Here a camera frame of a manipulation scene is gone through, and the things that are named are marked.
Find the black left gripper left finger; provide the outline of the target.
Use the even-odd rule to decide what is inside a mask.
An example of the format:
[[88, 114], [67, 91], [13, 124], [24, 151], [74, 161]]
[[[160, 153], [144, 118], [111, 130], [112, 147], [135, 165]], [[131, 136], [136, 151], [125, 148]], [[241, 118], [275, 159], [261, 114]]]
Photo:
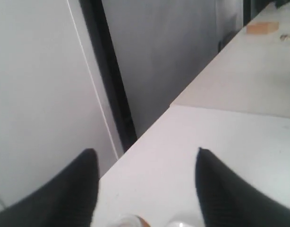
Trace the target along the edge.
[[0, 212], [0, 227], [89, 227], [99, 193], [94, 149], [85, 149], [58, 175]]

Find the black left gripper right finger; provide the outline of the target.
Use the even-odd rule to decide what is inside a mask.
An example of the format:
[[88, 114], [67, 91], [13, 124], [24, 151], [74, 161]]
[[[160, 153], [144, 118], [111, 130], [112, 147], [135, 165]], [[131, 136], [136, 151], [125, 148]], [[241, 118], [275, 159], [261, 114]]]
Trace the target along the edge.
[[290, 209], [272, 200], [199, 148], [195, 189], [206, 227], [290, 227]]

